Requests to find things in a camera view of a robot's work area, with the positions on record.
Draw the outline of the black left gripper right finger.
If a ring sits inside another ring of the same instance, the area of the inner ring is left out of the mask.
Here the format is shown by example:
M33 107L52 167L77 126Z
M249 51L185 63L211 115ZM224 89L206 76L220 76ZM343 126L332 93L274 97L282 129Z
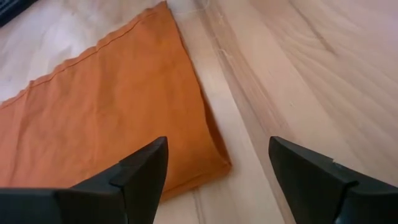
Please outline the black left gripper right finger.
M278 136L269 158L297 224L398 224L398 187Z

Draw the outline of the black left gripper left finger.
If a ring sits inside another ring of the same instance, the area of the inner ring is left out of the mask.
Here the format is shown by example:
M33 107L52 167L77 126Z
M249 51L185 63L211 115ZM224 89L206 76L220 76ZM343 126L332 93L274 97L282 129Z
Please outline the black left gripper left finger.
M168 158L161 136L70 188L0 188L0 224L153 224Z

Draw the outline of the orange towel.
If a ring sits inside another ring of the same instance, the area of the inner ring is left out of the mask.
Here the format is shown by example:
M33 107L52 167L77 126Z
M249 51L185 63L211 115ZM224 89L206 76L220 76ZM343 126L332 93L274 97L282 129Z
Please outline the orange towel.
M163 200L231 170L165 2L0 105L0 187L70 187L160 136Z

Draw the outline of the black metal table frame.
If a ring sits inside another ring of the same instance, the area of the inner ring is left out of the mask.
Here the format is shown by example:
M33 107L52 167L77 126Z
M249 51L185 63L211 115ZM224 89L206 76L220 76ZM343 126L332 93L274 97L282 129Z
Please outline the black metal table frame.
M38 0L0 0L0 28Z

